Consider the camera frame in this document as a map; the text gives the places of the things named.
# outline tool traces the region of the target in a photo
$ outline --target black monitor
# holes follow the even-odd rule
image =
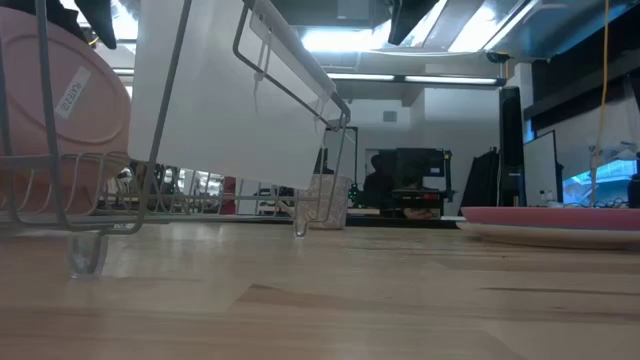
[[[407,187],[423,177],[445,177],[445,152],[442,149],[396,150],[396,187]]]

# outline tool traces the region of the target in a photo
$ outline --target white label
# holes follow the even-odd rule
[[[56,114],[60,115],[65,120],[69,119],[69,115],[73,111],[73,107],[76,102],[82,95],[82,91],[87,86],[87,82],[89,82],[89,78],[91,77],[91,73],[89,70],[80,66],[76,74],[71,79],[71,83],[67,86],[67,90],[62,95],[62,99],[58,102],[58,106],[56,106]]]

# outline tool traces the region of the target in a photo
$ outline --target yellow cable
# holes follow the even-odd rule
[[[602,134],[606,120],[607,91],[609,90],[609,7],[610,0],[604,1],[604,51],[602,66],[602,102],[600,103],[600,126],[598,128],[598,142],[596,143],[596,156],[591,169],[591,206],[596,203],[596,180],[598,179],[598,167],[600,166],[600,151],[602,150]]]

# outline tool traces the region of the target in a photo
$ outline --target wooden countertop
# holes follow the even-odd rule
[[[77,281],[64,240],[0,234],[1,359],[640,358],[634,253],[174,224],[112,237]]]

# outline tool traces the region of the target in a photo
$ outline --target dish rack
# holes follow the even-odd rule
[[[296,94],[283,86],[276,79],[264,72],[258,65],[243,57],[237,51],[237,44],[242,36],[244,24],[248,18],[248,12],[256,3],[261,1],[243,0],[244,9],[238,25],[235,37],[234,54],[239,61],[242,61],[256,72],[257,76],[267,79],[285,94],[293,98],[301,106],[307,109],[314,120],[320,120],[326,125],[327,131],[336,132],[340,136],[340,146],[335,163],[333,175],[333,187],[329,199],[329,208],[333,201],[333,195],[339,173],[342,150],[346,138],[347,124],[350,121],[350,110],[345,102],[333,92],[331,100],[340,108],[341,115],[338,120],[327,120],[315,109],[302,101]],[[206,177],[205,190],[200,191],[201,182],[195,183],[195,173],[189,184],[188,191],[180,191],[178,186],[179,176],[173,174],[169,182],[158,182],[154,177],[156,170],[157,156],[160,142],[163,136],[164,124],[167,117],[167,110],[171,99],[176,70],[180,60],[181,48],[184,40],[185,30],[189,19],[192,0],[184,0],[180,23],[173,46],[171,63],[164,88],[158,122],[155,128],[153,143],[148,161],[142,163],[144,176],[139,175],[138,169],[132,165],[132,159],[125,153],[80,153],[67,154],[58,151],[56,124],[54,118],[53,97],[51,91],[51,77],[49,64],[48,32],[46,0],[35,0],[36,16],[38,21],[38,46],[40,58],[40,74],[42,97],[44,106],[44,121],[46,125],[48,153],[37,156],[14,155],[11,136],[10,121],[7,102],[6,79],[4,73],[4,61],[2,47],[0,46],[0,139],[2,142],[2,155],[0,156],[0,169],[3,170],[3,179],[0,190],[0,227],[26,227],[50,230],[70,231],[68,237],[68,266],[73,277],[93,277],[99,275],[107,255],[108,235],[132,235],[138,232],[144,224],[166,224],[171,222],[243,222],[243,221],[273,221],[288,222],[294,225],[294,235],[303,238],[307,232],[308,224],[313,222],[324,222],[329,216],[326,211],[324,219],[312,218],[308,222],[297,223],[297,216],[278,216],[279,202],[299,203],[302,201],[317,202],[320,214],[320,203],[322,191],[317,197],[302,197],[300,191],[295,190],[289,194],[283,194],[279,187],[269,185],[267,194],[260,190],[262,184],[258,184],[258,192],[255,195],[242,195],[244,180],[239,180],[239,193],[225,194],[224,185],[226,177],[210,172],[197,172],[201,178]],[[279,17],[279,14],[270,16],[264,12],[262,20],[267,24],[269,32],[274,36],[280,36],[282,43],[288,47],[292,54],[307,70],[308,74],[319,83],[331,81],[324,70],[313,60],[311,54],[304,50],[299,40],[292,37],[291,30],[286,22]],[[321,162],[324,164],[325,152],[321,151]],[[69,191],[70,195],[65,199],[61,186],[61,162],[75,164],[73,170],[73,183]],[[93,163],[98,169],[98,184],[95,191],[86,194],[86,189],[78,186],[77,179],[80,164]],[[103,172],[107,167],[121,166],[124,174],[130,174],[129,178],[111,179],[103,183]],[[178,168],[171,168],[170,171],[178,171]],[[166,171],[162,170],[162,177],[166,176]],[[16,195],[16,174],[28,174],[27,190],[22,199]],[[36,210],[25,210],[25,204],[33,195],[34,179],[42,172],[48,172],[49,189],[46,199],[42,201],[42,206]],[[211,194],[209,187],[211,183],[218,185],[220,191]],[[172,186],[174,191],[167,193],[163,186]],[[91,203],[91,209],[81,214],[70,214],[69,210],[74,199],[78,196],[87,196]],[[241,202],[252,202],[254,211],[251,214],[238,214],[237,210],[233,214],[225,213],[223,204],[234,202],[238,209]],[[265,214],[261,210],[261,204],[268,202],[269,208],[273,209],[270,214]]]

